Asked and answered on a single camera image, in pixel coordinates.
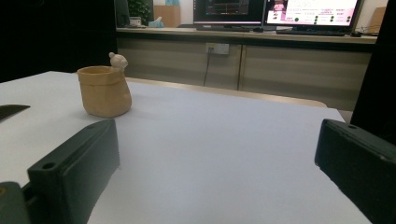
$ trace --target electrical socket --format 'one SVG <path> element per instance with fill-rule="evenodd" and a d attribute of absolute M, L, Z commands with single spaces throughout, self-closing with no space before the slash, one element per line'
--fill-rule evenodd
<path fill-rule="evenodd" d="M 206 53 L 209 52 L 209 48 L 212 48 L 211 53 L 214 54 L 229 54 L 230 52 L 229 44 L 206 43 Z"/>

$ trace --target desk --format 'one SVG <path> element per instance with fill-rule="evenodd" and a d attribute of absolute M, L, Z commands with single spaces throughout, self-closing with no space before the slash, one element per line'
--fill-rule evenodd
<path fill-rule="evenodd" d="M 275 31 L 263 33 L 217 32 L 197 31 L 195 28 L 117 28 L 117 37 L 183 42 L 220 42 L 288 49 L 326 49 L 357 52 L 372 52 L 376 41 L 376 36 L 363 36 L 357 38 L 349 35 L 277 35 Z"/>
<path fill-rule="evenodd" d="M 121 167 L 90 224 L 370 223 L 314 164 L 320 124 L 342 120 L 337 110 L 128 85 L 132 108 L 115 118 Z M 0 181 L 23 186 L 28 167 L 102 120 L 84 111 L 75 74 L 1 83 L 0 96 L 31 106 L 0 123 Z"/>

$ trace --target white figurine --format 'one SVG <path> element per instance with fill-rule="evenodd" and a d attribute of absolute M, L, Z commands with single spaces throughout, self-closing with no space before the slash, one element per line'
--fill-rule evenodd
<path fill-rule="evenodd" d="M 124 71 L 125 67 L 128 66 L 128 61 L 124 58 L 124 56 L 120 54 L 115 54 L 113 52 L 108 53 L 110 57 L 111 66 L 121 71 Z"/>

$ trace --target brown paper bag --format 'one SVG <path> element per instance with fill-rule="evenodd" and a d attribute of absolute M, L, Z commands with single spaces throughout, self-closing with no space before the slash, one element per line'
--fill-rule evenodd
<path fill-rule="evenodd" d="M 78 69 L 77 73 L 82 104 L 89 114 L 114 118 L 131 108 L 132 96 L 122 69 L 91 66 Z"/>

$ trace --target monitor screen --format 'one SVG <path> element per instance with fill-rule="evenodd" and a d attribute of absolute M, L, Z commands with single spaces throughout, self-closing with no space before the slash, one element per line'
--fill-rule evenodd
<path fill-rule="evenodd" d="M 196 25 L 261 26 L 264 0 L 193 0 Z"/>
<path fill-rule="evenodd" d="M 265 25 L 350 30 L 358 17 L 361 0 L 265 1 Z"/>

